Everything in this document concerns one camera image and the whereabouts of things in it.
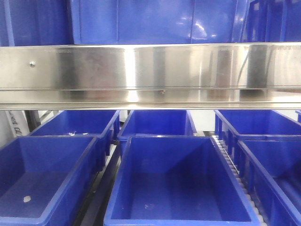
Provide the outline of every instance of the blue storage bin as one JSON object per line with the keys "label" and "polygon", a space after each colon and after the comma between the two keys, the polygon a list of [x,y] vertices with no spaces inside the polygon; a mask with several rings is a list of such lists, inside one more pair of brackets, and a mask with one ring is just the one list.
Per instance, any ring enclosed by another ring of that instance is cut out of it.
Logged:
{"label": "blue storage bin", "polygon": [[301,122],[301,111],[296,111],[296,113],[298,114],[298,122]]}
{"label": "blue storage bin", "polygon": [[254,0],[248,41],[301,41],[301,0]]}
{"label": "blue storage bin", "polygon": [[105,226],[259,226],[209,137],[131,137]]}
{"label": "blue storage bin", "polygon": [[110,144],[119,133],[120,111],[115,110],[68,110],[62,111],[47,123],[36,128],[31,136],[70,135],[91,136],[105,142],[97,144],[98,148],[110,155]]}
{"label": "blue storage bin", "polygon": [[130,136],[187,135],[197,130],[187,110],[134,110],[131,111],[118,134],[120,154]]}
{"label": "blue storage bin", "polygon": [[72,0],[75,44],[240,42],[249,0]]}
{"label": "blue storage bin", "polygon": [[67,0],[1,0],[0,46],[72,44]]}
{"label": "blue storage bin", "polygon": [[240,176],[269,226],[301,226],[301,140],[239,141]]}
{"label": "blue storage bin", "polygon": [[95,177],[95,142],[19,137],[0,149],[0,225],[72,225]]}
{"label": "blue storage bin", "polygon": [[291,140],[301,138],[301,124],[272,110],[215,110],[215,133],[239,165],[238,140]]}

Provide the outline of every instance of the screw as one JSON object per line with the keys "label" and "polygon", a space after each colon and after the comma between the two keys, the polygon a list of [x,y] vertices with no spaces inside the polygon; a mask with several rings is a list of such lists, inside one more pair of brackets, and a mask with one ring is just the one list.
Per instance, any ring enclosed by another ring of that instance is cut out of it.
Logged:
{"label": "screw", "polygon": [[29,65],[30,65],[30,67],[35,67],[35,66],[36,66],[36,62],[31,61],[31,62],[29,63]]}

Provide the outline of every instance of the stainless steel shelf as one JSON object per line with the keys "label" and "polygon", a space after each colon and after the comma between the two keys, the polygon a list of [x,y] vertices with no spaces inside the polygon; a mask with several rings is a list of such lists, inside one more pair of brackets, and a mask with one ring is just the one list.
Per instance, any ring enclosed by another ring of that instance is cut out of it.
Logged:
{"label": "stainless steel shelf", "polygon": [[0,48],[0,109],[301,108],[301,43]]}

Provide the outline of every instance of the plastic tote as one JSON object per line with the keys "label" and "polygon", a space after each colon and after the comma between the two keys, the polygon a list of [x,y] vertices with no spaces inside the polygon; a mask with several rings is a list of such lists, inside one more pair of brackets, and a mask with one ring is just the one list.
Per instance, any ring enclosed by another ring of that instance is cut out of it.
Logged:
{"label": "plastic tote", "polygon": [[188,135],[197,130],[187,110],[133,110],[118,134],[121,155],[130,136]]}
{"label": "plastic tote", "polygon": [[298,114],[298,122],[301,122],[301,111],[296,111],[296,113]]}
{"label": "plastic tote", "polygon": [[106,226],[259,226],[209,137],[131,137]]}
{"label": "plastic tote", "polygon": [[240,42],[249,0],[71,0],[75,44]]}
{"label": "plastic tote", "polygon": [[301,41],[301,0],[253,0],[247,41]]}
{"label": "plastic tote", "polygon": [[292,140],[301,138],[301,124],[272,110],[215,110],[215,133],[239,164],[238,140]]}
{"label": "plastic tote", "polygon": [[269,226],[301,226],[301,140],[239,141],[240,176]]}
{"label": "plastic tote", "polygon": [[117,139],[119,133],[119,112],[115,110],[62,111],[36,128],[30,135],[92,136],[105,139],[104,146],[99,146],[99,148],[109,155],[110,144]]}
{"label": "plastic tote", "polygon": [[19,137],[0,149],[0,225],[71,225],[95,177],[95,142]]}
{"label": "plastic tote", "polygon": [[1,0],[0,46],[72,44],[67,0]]}

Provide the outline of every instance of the shelf rack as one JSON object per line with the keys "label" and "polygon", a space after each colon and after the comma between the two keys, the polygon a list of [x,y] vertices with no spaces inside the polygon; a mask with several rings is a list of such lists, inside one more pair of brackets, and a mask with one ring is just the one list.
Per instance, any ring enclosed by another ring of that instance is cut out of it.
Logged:
{"label": "shelf rack", "polygon": [[301,42],[0,48],[0,109],[301,108]]}

